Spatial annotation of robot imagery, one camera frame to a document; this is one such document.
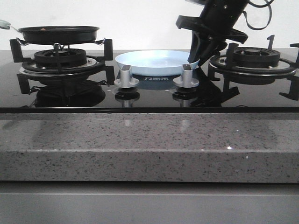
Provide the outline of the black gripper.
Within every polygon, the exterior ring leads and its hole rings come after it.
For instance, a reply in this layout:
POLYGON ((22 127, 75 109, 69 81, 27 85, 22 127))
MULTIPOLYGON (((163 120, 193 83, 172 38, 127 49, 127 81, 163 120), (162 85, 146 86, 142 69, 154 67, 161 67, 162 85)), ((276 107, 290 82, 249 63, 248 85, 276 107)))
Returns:
POLYGON ((210 41, 208 37, 246 42, 248 36, 233 28, 248 4, 246 0, 192 0, 191 3, 204 7, 200 16, 180 15, 176 21, 179 29, 192 31, 189 64, 199 62, 201 67, 227 47, 225 41, 210 41))

